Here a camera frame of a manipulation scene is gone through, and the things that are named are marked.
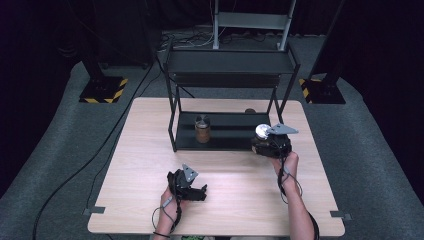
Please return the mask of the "person's right hand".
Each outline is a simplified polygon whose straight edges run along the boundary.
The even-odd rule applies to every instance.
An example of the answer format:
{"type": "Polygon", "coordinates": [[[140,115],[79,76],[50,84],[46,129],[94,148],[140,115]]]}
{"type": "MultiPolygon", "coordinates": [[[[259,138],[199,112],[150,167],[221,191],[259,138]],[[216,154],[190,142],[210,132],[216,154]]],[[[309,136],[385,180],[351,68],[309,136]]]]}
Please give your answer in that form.
{"type": "Polygon", "coordinates": [[[281,181],[281,186],[286,191],[297,188],[295,178],[297,175],[298,162],[299,156],[295,152],[290,152],[284,162],[281,162],[279,159],[271,159],[277,179],[281,181]]]}

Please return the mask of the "black metal shelf rack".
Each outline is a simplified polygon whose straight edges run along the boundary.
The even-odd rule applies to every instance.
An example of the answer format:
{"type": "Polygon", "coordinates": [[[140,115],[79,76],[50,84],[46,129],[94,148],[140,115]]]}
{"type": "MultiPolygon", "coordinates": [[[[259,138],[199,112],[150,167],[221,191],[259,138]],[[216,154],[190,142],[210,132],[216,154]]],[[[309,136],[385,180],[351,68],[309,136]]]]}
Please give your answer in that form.
{"type": "Polygon", "coordinates": [[[169,47],[166,53],[163,70],[171,107],[168,133],[175,151],[248,150],[255,138],[256,126],[270,121],[268,110],[254,114],[184,111],[180,90],[187,87],[270,89],[273,93],[268,107],[275,108],[277,116],[281,117],[288,99],[278,100],[275,91],[281,77],[288,75],[290,81],[286,91],[290,92],[300,69],[292,47],[285,51],[176,50],[169,47]],[[210,140],[204,144],[195,137],[195,118],[202,114],[210,119],[210,140]]]}

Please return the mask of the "grey table bracket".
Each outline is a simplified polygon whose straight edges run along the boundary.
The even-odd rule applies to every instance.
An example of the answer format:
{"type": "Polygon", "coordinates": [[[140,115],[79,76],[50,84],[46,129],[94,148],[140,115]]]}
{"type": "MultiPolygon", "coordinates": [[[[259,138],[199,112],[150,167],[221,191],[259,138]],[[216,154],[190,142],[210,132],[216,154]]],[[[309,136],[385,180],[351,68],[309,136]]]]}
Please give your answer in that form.
{"type": "Polygon", "coordinates": [[[331,211],[330,215],[333,218],[340,218],[343,221],[351,221],[352,216],[349,213],[343,212],[343,211],[331,211]]]}
{"type": "Polygon", "coordinates": [[[105,207],[93,206],[91,208],[85,208],[82,214],[85,216],[90,216],[91,214],[103,214],[105,209],[105,207]]]}

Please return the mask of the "grey metal stand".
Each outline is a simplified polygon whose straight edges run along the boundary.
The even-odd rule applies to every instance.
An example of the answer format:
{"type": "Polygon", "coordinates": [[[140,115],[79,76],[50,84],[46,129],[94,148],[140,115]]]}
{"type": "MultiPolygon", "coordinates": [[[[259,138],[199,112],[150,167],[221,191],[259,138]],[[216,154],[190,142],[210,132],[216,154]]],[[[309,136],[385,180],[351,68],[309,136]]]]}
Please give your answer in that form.
{"type": "Polygon", "coordinates": [[[279,51],[285,51],[287,37],[293,19],[293,13],[297,0],[290,0],[288,13],[285,15],[222,12],[219,10],[219,0],[213,0],[213,45],[217,50],[219,44],[219,28],[250,28],[262,30],[279,30],[282,32],[281,41],[277,44],[279,51]]]}

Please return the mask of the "brown can with silver lid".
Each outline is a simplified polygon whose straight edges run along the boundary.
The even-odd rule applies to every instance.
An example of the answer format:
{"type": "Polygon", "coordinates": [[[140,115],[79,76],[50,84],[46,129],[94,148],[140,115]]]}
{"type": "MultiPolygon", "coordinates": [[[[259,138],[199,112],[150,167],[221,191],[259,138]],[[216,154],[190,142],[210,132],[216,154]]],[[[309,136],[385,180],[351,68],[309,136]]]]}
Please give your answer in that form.
{"type": "Polygon", "coordinates": [[[195,137],[202,144],[210,140],[210,119],[207,115],[202,114],[195,118],[195,137]]]}
{"type": "Polygon", "coordinates": [[[255,142],[266,143],[268,140],[268,130],[270,126],[268,124],[259,124],[255,128],[255,142]]]}

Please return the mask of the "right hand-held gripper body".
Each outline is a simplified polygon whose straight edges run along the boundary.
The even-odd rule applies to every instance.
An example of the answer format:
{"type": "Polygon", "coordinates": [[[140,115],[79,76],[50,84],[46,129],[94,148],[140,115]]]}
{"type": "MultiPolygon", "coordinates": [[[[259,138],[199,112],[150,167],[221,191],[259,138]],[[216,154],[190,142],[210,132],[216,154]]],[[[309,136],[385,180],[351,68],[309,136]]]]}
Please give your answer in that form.
{"type": "Polygon", "coordinates": [[[268,130],[268,140],[263,143],[263,156],[283,159],[292,151],[291,140],[289,134],[297,134],[298,130],[278,123],[268,130]]]}

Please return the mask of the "person's left hand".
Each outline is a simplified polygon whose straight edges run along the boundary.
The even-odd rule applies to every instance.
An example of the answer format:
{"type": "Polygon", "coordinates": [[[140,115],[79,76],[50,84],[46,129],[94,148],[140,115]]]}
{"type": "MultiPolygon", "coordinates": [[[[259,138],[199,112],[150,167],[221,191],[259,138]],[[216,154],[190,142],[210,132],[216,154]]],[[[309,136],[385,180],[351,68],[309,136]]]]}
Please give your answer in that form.
{"type": "Polygon", "coordinates": [[[166,188],[161,195],[159,220],[168,217],[175,224],[177,222],[178,210],[184,211],[187,205],[188,202],[186,200],[177,202],[169,188],[166,188]]]}

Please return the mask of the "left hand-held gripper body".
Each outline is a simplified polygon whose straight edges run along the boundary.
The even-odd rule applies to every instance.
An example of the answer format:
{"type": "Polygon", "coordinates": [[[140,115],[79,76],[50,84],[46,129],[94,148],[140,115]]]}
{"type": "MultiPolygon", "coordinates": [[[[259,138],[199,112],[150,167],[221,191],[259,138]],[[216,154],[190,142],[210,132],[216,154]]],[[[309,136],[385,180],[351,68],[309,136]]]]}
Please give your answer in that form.
{"type": "Polygon", "coordinates": [[[195,194],[200,194],[199,189],[191,187],[198,173],[186,164],[181,169],[167,174],[168,187],[177,200],[189,200],[195,194]]]}

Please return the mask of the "black stand with striped base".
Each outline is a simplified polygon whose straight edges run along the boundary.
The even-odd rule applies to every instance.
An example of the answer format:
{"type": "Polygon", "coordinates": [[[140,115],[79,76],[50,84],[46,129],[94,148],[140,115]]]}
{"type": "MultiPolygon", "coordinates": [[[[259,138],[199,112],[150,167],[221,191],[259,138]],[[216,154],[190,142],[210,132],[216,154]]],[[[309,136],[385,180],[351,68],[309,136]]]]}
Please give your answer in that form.
{"type": "Polygon", "coordinates": [[[345,104],[346,101],[337,87],[337,81],[343,70],[342,62],[336,60],[331,64],[323,79],[312,78],[325,63],[327,63],[325,52],[321,50],[309,76],[299,80],[303,96],[308,104],[345,104]]]}
{"type": "Polygon", "coordinates": [[[80,101],[85,103],[117,102],[127,84],[127,79],[104,75],[84,35],[80,34],[77,39],[82,63],[90,77],[80,94],[80,101]]]}

